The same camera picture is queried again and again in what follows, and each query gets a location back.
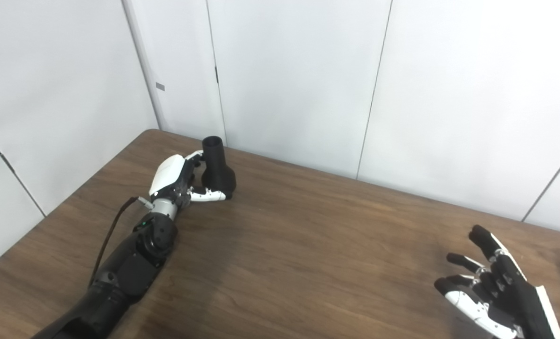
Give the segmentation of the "black and white right hand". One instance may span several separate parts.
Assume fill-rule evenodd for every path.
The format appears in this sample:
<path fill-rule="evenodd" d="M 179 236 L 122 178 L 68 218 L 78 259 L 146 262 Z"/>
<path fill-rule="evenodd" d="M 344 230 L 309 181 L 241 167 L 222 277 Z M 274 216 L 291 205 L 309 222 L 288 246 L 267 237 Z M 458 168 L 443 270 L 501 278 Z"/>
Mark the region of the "black and white right hand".
<path fill-rule="evenodd" d="M 470 274 L 437 279 L 434 287 L 443 298 L 494 339 L 560 339 L 545 287 L 527 280 L 510 251 L 488 229 L 474 225 L 468 237 L 489 266 L 448 253 L 448 262 Z"/>

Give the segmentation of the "black and white left hand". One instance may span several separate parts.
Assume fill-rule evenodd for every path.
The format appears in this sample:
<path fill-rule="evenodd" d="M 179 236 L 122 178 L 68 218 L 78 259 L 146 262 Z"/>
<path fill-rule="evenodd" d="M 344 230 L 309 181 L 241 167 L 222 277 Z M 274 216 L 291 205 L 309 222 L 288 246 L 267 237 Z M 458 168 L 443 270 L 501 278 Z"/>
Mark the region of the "black and white left hand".
<path fill-rule="evenodd" d="M 164 160 L 155 172 L 150 186 L 150 201 L 162 199 L 179 207 L 190 202 L 217 202 L 232 198 L 231 193 L 197 187 L 192 184 L 194 170 L 204 160 L 203 150 L 197 150 L 184 157 L 175 154 Z"/>

